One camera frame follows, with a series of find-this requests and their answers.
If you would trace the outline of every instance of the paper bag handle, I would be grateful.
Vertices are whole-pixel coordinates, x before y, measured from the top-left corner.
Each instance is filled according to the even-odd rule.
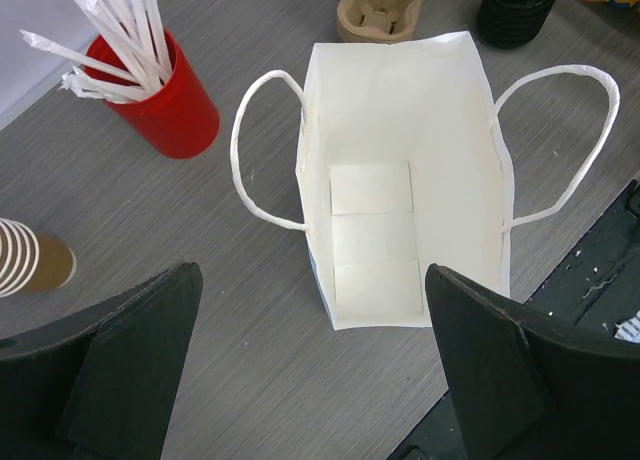
[[[258,207],[255,202],[249,197],[247,191],[244,189],[244,185],[242,183],[242,174],[240,173],[240,159],[238,158],[238,135],[240,135],[240,124],[242,123],[242,117],[244,117],[244,112],[247,110],[247,105],[251,100],[251,97],[255,95],[260,87],[262,87],[269,80],[273,80],[274,78],[283,79],[291,90],[295,92],[295,94],[300,99],[300,103],[302,103],[302,123],[304,124],[304,93],[302,92],[302,88],[300,85],[296,83],[296,81],[289,75],[287,72],[283,70],[273,70],[271,72],[265,73],[258,80],[253,82],[253,84],[247,90],[247,93],[242,97],[242,101],[240,102],[240,106],[238,107],[238,112],[236,113],[236,119],[233,122],[233,130],[231,131],[231,145],[229,146],[229,158],[231,160],[231,172],[233,173],[233,184],[236,186],[236,190],[238,191],[238,195],[240,195],[240,199],[242,203],[249,209],[251,213],[253,213],[256,217],[261,218],[262,220],[266,220],[267,222],[278,225],[282,228],[287,228],[289,230],[308,230],[308,225],[306,223],[297,223],[292,222],[291,220],[285,220],[284,218],[276,217],[271,215],[270,213],[265,212],[260,207]]]
[[[609,95],[609,113],[607,114],[607,118],[604,121],[602,133],[600,133],[600,138],[596,142],[595,147],[593,147],[593,150],[591,150],[591,153],[589,153],[587,159],[580,166],[578,172],[575,174],[571,182],[569,182],[569,186],[567,187],[567,189],[562,195],[560,195],[558,201],[553,206],[545,210],[533,213],[531,215],[526,215],[524,217],[515,218],[511,222],[506,222],[502,227],[503,232],[509,231],[510,229],[518,225],[535,222],[536,220],[541,220],[545,217],[553,215],[567,203],[567,201],[571,198],[571,195],[573,195],[573,193],[578,188],[578,185],[580,185],[580,182],[582,182],[584,177],[587,175],[587,172],[591,168],[591,165],[593,165],[596,157],[600,154],[600,151],[602,150],[602,147],[604,146],[604,143],[609,136],[609,132],[611,132],[611,127],[613,126],[613,122],[616,119],[616,115],[618,115],[618,109],[620,108],[620,90],[618,89],[618,84],[611,77],[611,75],[603,72],[598,68],[590,67],[588,65],[559,65],[557,67],[547,68],[545,70],[540,70],[539,72],[522,77],[511,87],[509,87],[507,91],[504,92],[496,102],[496,118],[504,103],[520,87],[534,80],[538,80],[539,78],[548,77],[549,75],[556,75],[559,73],[572,73],[574,75],[592,77],[600,82],[600,84],[605,88],[607,94]]]

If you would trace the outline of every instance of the open paper bag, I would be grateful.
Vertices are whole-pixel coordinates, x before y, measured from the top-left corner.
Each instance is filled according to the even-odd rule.
[[[600,138],[552,207],[513,218],[513,165],[498,112],[522,85],[557,73],[589,76],[609,95]],[[282,78],[302,103],[296,174],[304,224],[249,198],[238,135],[253,94]],[[617,115],[615,81],[589,66],[528,75],[494,104],[468,32],[397,45],[317,44],[304,92],[283,71],[244,96],[231,137],[233,180],[256,216],[306,234],[335,329],[431,325],[423,279],[446,265],[509,295],[510,230],[567,202],[600,153]]]

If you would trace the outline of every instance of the gray wooden table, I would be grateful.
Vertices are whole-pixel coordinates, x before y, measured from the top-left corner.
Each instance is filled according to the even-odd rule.
[[[424,0],[417,38],[472,28],[479,1]],[[160,157],[103,105],[69,92],[50,92],[0,133],[2,216],[65,240],[80,262],[61,291],[0,300],[0,337],[177,260],[200,264],[205,289],[164,458],[384,459],[446,389],[430,329],[333,332],[303,236],[253,217],[231,182],[230,127],[245,89],[274,68],[302,82],[313,43],[338,41],[337,2],[162,0],[166,25],[223,119],[214,145],[194,160]],[[633,13],[559,0],[528,46],[479,46],[496,97],[562,63],[601,67],[622,92],[609,143],[566,209],[513,233],[515,299],[526,299],[640,170],[639,37]],[[284,85],[263,89],[240,156],[257,203],[300,220],[298,112]],[[500,120],[516,214],[556,200],[605,112],[604,91],[579,78],[540,81],[509,102]]]

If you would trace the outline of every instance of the paper cup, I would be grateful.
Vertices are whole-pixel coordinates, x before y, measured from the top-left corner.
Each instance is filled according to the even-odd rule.
[[[0,219],[0,297],[59,288],[71,280],[76,265],[64,243]]]
[[[191,158],[213,143],[220,128],[220,117],[180,45],[166,30],[165,37],[173,67],[167,83],[141,102],[105,103],[158,152],[170,158]],[[93,41],[87,55],[126,70],[102,37]],[[85,72],[98,80],[131,85],[93,68],[86,67]]]

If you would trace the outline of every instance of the white wall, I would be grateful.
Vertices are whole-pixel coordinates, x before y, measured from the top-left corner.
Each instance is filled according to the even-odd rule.
[[[69,64],[29,47],[20,30],[83,50],[96,31],[71,0],[0,0],[0,130],[54,87]]]

